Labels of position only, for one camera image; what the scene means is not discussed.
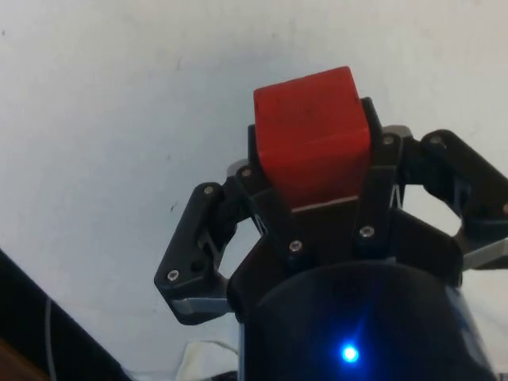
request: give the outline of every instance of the white cable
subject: white cable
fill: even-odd
[[[56,381],[55,362],[53,361],[53,350],[51,345],[51,304],[52,301],[48,298],[48,300],[46,300],[46,311],[44,313],[44,339],[46,342],[49,379],[51,381]]]

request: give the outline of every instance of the black plastic part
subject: black plastic part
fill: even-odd
[[[351,232],[356,209],[352,200],[294,214],[319,266],[354,260]],[[229,279],[228,301],[238,321],[244,321],[270,290],[288,278],[285,263],[262,237]]]
[[[222,315],[182,314],[173,303],[189,297],[216,296],[216,289],[222,283],[216,267],[227,242],[217,247],[207,224],[222,197],[222,187],[217,183],[203,183],[194,189],[154,279],[176,318],[185,325],[200,324]],[[170,280],[168,275],[173,270],[179,274]]]
[[[450,286],[460,285],[463,253],[453,238],[403,210],[392,210],[391,221],[389,256]]]
[[[488,242],[508,237],[508,179],[450,131],[430,133],[421,146],[433,168],[426,189],[462,218],[468,238]]]
[[[384,135],[382,143],[372,152],[352,235],[358,259],[385,259],[388,256],[391,210],[399,207],[397,188],[401,158],[402,138],[395,134]],[[371,235],[366,236],[365,229],[370,229]]]
[[[358,360],[342,358],[354,345]],[[244,324],[244,380],[495,381],[460,293],[381,261],[306,271]]]
[[[248,163],[253,167],[261,168],[260,157],[257,153],[256,127],[250,125],[247,128],[248,138]]]
[[[242,167],[237,172],[237,182],[244,192],[245,208],[261,235],[268,238],[279,258],[287,264],[289,273],[310,268],[314,258],[307,248],[305,234],[262,171],[253,166]],[[299,243],[298,250],[292,249],[298,247],[291,244],[294,242]]]
[[[371,150],[374,150],[381,143],[381,135],[383,134],[383,126],[379,121],[378,114],[375,112],[374,103],[370,98],[361,98],[362,108],[364,109],[365,119],[371,134]]]

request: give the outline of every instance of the screw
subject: screw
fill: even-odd
[[[430,138],[430,143],[431,144],[441,144],[441,143],[443,143],[443,140],[441,139],[441,137],[439,135],[434,135],[433,137]]]
[[[362,229],[360,229],[360,235],[362,238],[371,238],[374,236],[374,228],[372,226],[364,226]]]
[[[390,145],[393,143],[394,143],[394,137],[391,137],[390,135],[388,135],[387,137],[384,137],[383,144]]]
[[[169,280],[170,282],[174,282],[178,279],[179,275],[180,275],[180,271],[171,270],[167,274],[167,280]]]
[[[301,241],[293,241],[289,244],[289,249],[291,252],[299,252],[300,250],[302,250],[302,247],[303,247],[303,243]]]

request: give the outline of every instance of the white surface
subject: white surface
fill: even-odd
[[[232,317],[178,325],[152,277],[192,188],[245,156],[252,91],[350,65],[384,125],[453,129],[506,175],[507,13],[504,0],[0,0],[0,246],[125,367],[174,375],[188,340],[236,343]],[[431,205],[412,211],[449,229]],[[226,266],[255,240],[243,234]],[[504,302],[472,292],[485,311]]]

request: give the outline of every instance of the black mount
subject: black mount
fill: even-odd
[[[267,181],[248,128],[248,165],[224,185],[197,186],[157,270],[155,284],[185,325],[235,312],[243,321],[263,296],[299,272],[354,260],[394,260],[453,287],[471,268],[506,266],[508,179],[455,134],[415,140],[382,130],[369,98],[371,166],[358,198],[290,210]],[[455,237],[405,213],[406,185],[423,185],[462,221]],[[262,237],[231,279],[218,272],[237,224]]]

